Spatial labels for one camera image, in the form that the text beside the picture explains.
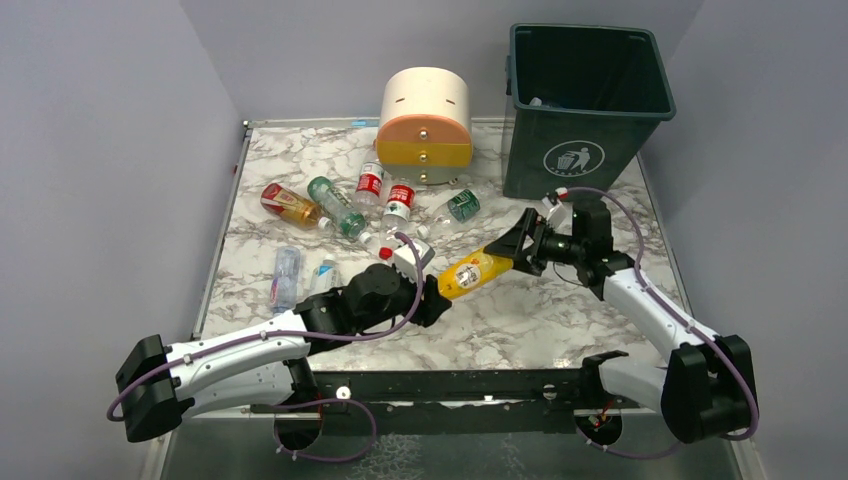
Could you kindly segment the yellow juice bottle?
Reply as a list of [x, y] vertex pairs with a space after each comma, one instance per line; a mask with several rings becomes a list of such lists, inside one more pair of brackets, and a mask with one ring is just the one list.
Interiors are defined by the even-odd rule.
[[513, 267], [511, 258], [485, 252], [481, 247], [438, 276], [438, 292], [449, 300], [464, 296]]

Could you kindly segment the clear bottle dark green label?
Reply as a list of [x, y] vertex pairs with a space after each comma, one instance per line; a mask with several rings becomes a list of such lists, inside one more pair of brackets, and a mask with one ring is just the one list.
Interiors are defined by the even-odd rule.
[[422, 239], [435, 239], [462, 231], [481, 210], [481, 201], [470, 189], [455, 194], [427, 213], [416, 233]]

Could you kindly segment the crushed clear bottle pink label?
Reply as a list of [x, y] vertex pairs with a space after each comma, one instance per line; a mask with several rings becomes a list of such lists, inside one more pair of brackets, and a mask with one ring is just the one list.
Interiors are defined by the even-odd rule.
[[276, 251], [270, 304], [274, 314], [295, 307], [300, 284], [301, 251], [296, 247], [281, 247]]

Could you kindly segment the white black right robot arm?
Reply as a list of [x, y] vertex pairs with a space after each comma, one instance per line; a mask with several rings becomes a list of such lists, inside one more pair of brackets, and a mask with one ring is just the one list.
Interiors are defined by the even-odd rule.
[[539, 276], [550, 264], [573, 267], [579, 282], [623, 314], [661, 354], [664, 367], [623, 352], [584, 360], [582, 390], [595, 401], [624, 397], [661, 415], [683, 444], [721, 437], [743, 440], [759, 425], [751, 351], [737, 335], [700, 324], [657, 290], [640, 259], [613, 245], [612, 219], [602, 200], [575, 203], [571, 230], [558, 232], [563, 198], [545, 200], [547, 214], [528, 208], [486, 254]]

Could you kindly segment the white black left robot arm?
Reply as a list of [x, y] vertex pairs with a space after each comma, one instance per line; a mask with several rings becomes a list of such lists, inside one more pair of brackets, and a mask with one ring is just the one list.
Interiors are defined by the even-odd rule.
[[399, 318], [431, 326], [452, 306], [432, 275], [412, 280], [394, 267], [372, 264], [347, 285], [313, 294], [282, 314], [237, 332], [167, 345], [139, 340], [115, 375], [117, 397], [106, 417], [124, 425], [131, 443], [175, 430], [184, 419], [240, 404], [315, 399], [307, 359], [354, 342], [376, 340]]

